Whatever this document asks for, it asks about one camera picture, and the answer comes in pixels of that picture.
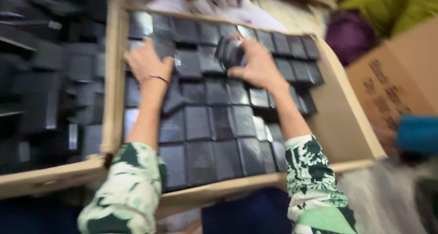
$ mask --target green and white patterned shirt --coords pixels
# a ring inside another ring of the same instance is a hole
[[[359,233],[345,195],[336,189],[334,172],[313,135],[286,142],[287,216],[296,234]],[[149,146],[124,144],[107,181],[78,219],[84,234],[156,232],[154,213],[161,196],[165,165]]]

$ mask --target person's left hand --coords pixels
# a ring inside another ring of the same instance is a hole
[[[166,57],[161,62],[154,50],[152,39],[144,39],[143,44],[143,46],[134,47],[130,52],[124,54],[125,60],[131,67],[140,86],[144,84],[146,79],[150,78],[150,75],[162,77],[170,82],[174,58]]]

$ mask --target hand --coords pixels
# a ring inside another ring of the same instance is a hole
[[[160,76],[170,82],[174,59],[166,57],[161,62],[154,50],[152,39],[144,39],[143,44],[144,46],[134,47],[130,52],[124,54],[135,78],[141,86],[146,82],[146,79],[150,78],[150,74]]]
[[[289,83],[280,74],[271,53],[264,46],[252,39],[244,39],[240,46],[245,50],[248,64],[244,68],[228,69],[228,76],[241,78],[271,93],[277,89],[289,92]]]

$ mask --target purple fabric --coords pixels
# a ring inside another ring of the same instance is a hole
[[[331,16],[326,42],[343,66],[348,66],[375,45],[373,28],[356,10],[345,10]]]

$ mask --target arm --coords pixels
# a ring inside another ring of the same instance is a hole
[[[241,46],[248,64],[229,69],[228,74],[267,89],[277,104],[282,134],[287,139],[287,188],[291,197],[288,218],[295,223],[293,233],[357,233],[347,198],[336,189],[335,174],[270,53],[250,39]]]
[[[152,41],[136,47],[125,58],[140,83],[141,103],[134,127],[111,164],[107,181],[96,192],[78,219],[82,233],[155,233],[154,213],[166,175],[156,155],[158,124],[172,58],[158,59]]]

